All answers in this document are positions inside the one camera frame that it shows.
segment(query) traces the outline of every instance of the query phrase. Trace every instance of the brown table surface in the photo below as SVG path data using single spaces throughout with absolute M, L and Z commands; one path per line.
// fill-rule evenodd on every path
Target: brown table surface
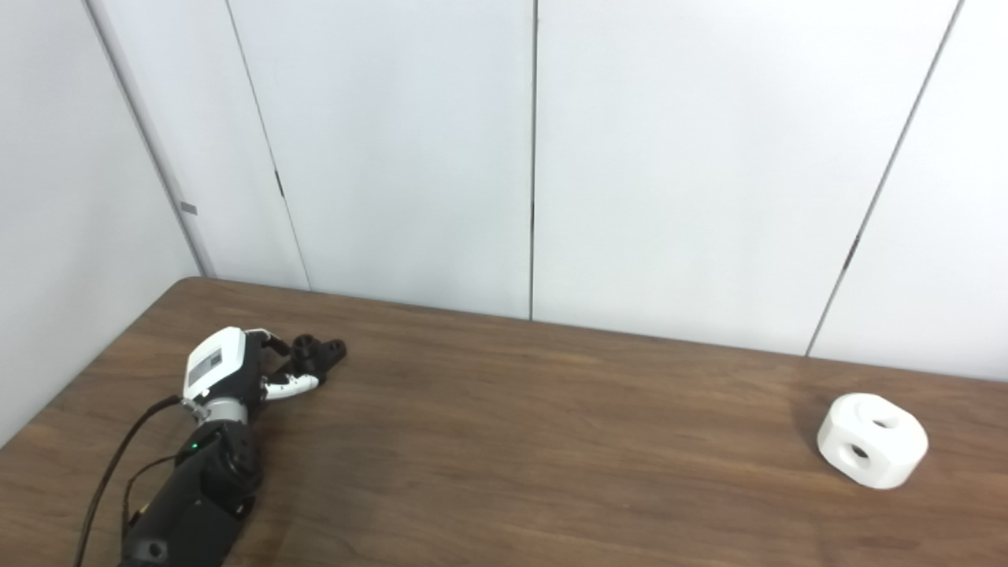
M 350 355 L 256 423 L 266 479 L 226 565 L 1008 565 L 1008 384 L 201 278 L 0 450 L 0 563 L 69 565 L 116 445 L 228 325 Z M 863 488 L 816 452 L 848 391 L 927 429 L 904 486 Z M 116 564 L 125 478 L 192 430 L 170 409 L 140 432 L 86 565 Z

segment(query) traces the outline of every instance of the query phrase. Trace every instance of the black cable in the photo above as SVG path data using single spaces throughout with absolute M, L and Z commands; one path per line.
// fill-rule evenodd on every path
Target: black cable
M 136 479 L 139 478 L 141 474 L 147 472 L 148 470 L 154 468 L 155 466 L 161 463 L 168 462 L 174 458 L 175 458 L 174 455 L 168 455 L 167 457 L 161 457 L 156 461 L 149 462 L 145 464 L 143 468 L 136 471 L 136 474 L 131 476 L 130 479 L 126 481 L 126 489 L 123 490 L 123 518 L 122 518 L 123 538 L 126 537 L 126 532 L 129 530 L 129 492 L 130 490 L 133 489 L 133 483 L 136 482 Z
M 151 416 L 179 402 L 181 402 L 181 399 L 177 395 L 169 395 L 148 408 L 140 416 L 140 419 L 133 424 L 133 427 L 130 428 L 129 433 L 123 438 L 122 443 L 119 444 L 116 453 L 112 455 L 112 460 L 109 461 L 109 466 L 105 469 L 105 474 L 102 475 L 102 479 L 98 482 L 98 488 L 95 489 L 95 495 L 91 497 L 91 504 L 88 505 L 88 512 L 84 516 L 84 526 L 81 527 L 81 539 L 77 542 L 77 553 L 74 556 L 74 567 L 81 567 L 84 563 L 84 550 L 88 547 L 88 535 L 91 533 L 91 524 L 95 521 L 95 513 L 98 512 L 98 502 L 102 499 L 102 493 L 105 492 L 105 487 L 109 484 L 109 479 L 112 478 L 112 473 L 115 472 L 116 465 L 119 464 L 119 459 L 126 452 L 129 442 L 133 440 L 133 436 L 136 435 L 137 431 L 140 431 L 140 428 Z

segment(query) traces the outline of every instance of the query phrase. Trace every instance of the white 3d-printed object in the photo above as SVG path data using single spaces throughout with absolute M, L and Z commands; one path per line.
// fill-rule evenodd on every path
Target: white 3d-printed object
M 841 395 L 818 433 L 826 460 L 859 484 L 895 488 L 927 452 L 927 434 L 908 412 L 874 393 Z

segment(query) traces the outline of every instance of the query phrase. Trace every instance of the white wall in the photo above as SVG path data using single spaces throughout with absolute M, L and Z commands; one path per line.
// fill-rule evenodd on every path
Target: white wall
M 528 317 L 532 1 L 231 6 L 312 289 Z
M 533 317 L 805 351 L 954 0 L 540 0 Z
M 811 354 L 1008 379 L 1008 3 L 965 3 Z
M 0 3 L 0 444 L 196 264 L 81 2 Z
M 224 0 L 89 0 L 208 275 L 307 289 Z

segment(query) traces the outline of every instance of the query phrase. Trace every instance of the robotic arm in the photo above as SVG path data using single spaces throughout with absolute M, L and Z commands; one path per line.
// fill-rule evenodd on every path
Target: robotic arm
M 289 356 L 272 373 L 264 348 Z M 301 335 L 288 346 L 265 329 L 227 327 L 188 357 L 181 404 L 197 429 L 174 458 L 175 468 L 123 536 L 120 567 L 218 567 L 255 504 L 262 482 L 249 427 L 262 403 L 326 383 L 347 354 L 343 341 Z

